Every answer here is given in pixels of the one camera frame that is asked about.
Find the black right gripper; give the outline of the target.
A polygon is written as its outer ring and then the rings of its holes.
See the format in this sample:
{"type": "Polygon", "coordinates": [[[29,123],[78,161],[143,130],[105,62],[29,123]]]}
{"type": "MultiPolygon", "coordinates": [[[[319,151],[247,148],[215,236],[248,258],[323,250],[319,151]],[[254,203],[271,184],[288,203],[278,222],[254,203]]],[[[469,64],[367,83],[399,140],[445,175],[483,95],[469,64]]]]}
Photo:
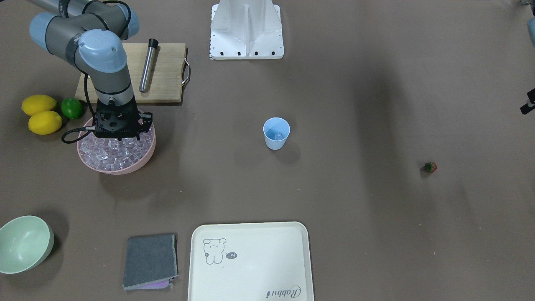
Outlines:
{"type": "Polygon", "coordinates": [[[147,133],[153,123],[152,112],[141,112],[136,102],[128,102],[125,105],[104,105],[98,102],[93,131],[97,138],[136,138],[140,140],[141,133],[147,133]]]}

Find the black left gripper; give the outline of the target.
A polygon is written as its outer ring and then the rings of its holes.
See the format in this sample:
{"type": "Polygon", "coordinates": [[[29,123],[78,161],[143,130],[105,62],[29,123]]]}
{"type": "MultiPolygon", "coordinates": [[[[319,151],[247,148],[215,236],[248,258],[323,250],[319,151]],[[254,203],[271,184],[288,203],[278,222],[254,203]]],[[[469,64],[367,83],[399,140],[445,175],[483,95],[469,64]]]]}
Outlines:
{"type": "Polygon", "coordinates": [[[522,105],[520,107],[520,112],[523,115],[529,114],[531,111],[535,110],[535,89],[533,88],[531,91],[527,92],[527,103],[525,105],[522,105]]]}

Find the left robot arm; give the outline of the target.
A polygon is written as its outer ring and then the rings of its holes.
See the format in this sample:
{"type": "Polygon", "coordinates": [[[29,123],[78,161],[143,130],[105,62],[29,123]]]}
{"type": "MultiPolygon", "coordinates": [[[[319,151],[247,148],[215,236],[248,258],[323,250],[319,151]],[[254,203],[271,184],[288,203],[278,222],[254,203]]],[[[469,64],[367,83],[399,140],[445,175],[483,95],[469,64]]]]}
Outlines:
{"type": "MultiPolygon", "coordinates": [[[[535,1],[534,0],[516,0],[518,5],[529,6],[533,17],[527,22],[527,30],[530,36],[530,41],[533,47],[535,47],[535,1]]],[[[527,92],[527,103],[520,107],[520,112],[523,115],[529,114],[535,109],[535,89],[527,92]]]]}

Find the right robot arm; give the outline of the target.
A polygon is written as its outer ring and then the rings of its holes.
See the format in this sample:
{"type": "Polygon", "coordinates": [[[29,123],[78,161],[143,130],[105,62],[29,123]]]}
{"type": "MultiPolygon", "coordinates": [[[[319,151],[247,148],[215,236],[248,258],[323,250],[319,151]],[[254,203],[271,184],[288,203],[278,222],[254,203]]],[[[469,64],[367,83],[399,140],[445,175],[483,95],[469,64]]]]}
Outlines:
{"type": "Polygon", "coordinates": [[[135,11],[120,0],[33,0],[44,9],[30,24],[32,40],[91,79],[96,110],[90,131],[97,138],[138,138],[152,114],[138,110],[122,41],[135,36],[135,11]]]}

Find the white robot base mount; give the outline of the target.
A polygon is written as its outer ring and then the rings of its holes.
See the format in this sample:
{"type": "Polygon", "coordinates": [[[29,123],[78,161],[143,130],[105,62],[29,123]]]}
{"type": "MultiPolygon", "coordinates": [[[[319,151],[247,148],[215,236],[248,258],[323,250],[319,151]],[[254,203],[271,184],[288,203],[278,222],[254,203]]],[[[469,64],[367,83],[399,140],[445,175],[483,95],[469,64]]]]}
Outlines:
{"type": "Polygon", "coordinates": [[[281,9],[271,0],[221,0],[211,8],[210,29],[210,59],[284,57],[281,9]]]}

